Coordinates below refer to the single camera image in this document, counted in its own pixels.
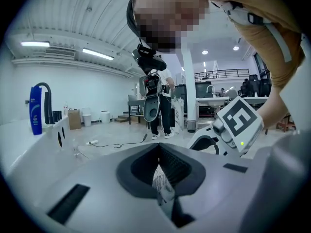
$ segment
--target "white robot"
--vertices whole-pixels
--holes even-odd
[[[204,150],[214,145],[216,154],[241,157],[248,152],[262,129],[260,115],[237,96],[217,113],[212,125],[195,133],[187,148]]]

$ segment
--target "sneaker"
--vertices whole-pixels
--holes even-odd
[[[158,137],[160,137],[161,135],[160,135],[160,132],[158,133],[158,134],[154,134],[153,136],[152,136],[152,139],[153,140],[157,140],[157,138]]]
[[[165,138],[165,139],[169,139],[169,138],[171,138],[172,136],[174,136],[174,132],[173,132],[173,131],[171,131],[170,134],[165,134],[164,138]]]

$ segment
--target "faucet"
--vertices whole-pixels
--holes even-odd
[[[214,87],[213,85],[209,85],[209,86],[207,87],[206,93],[208,93],[208,88],[209,88],[210,86],[212,87],[213,98],[215,98],[215,97],[216,97],[216,93],[215,93],[215,87]]]
[[[47,83],[38,83],[35,86],[44,86],[47,88],[47,92],[44,95],[44,120],[46,124],[54,124],[52,114],[52,92]]]

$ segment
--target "sink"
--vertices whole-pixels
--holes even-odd
[[[196,99],[200,102],[201,106],[210,106],[217,108],[219,106],[223,106],[225,101],[228,101],[230,97],[223,97],[223,98],[204,98],[204,99]]]
[[[249,98],[243,98],[246,102],[248,102],[249,104],[261,104],[261,103],[265,103],[267,101],[267,97],[249,97]]]

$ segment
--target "ceiling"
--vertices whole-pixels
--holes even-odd
[[[127,27],[129,0],[29,0],[10,26],[5,42],[17,65],[80,67],[123,77],[142,76],[131,56],[138,39]],[[209,14],[184,39],[194,63],[217,58],[242,58],[248,44],[240,50],[233,45],[240,38],[222,10],[211,6]],[[44,48],[22,47],[21,41],[49,41],[54,54]],[[114,57],[109,61],[82,53],[88,48]],[[202,55],[208,49],[208,55]],[[65,56],[63,50],[69,51]]]

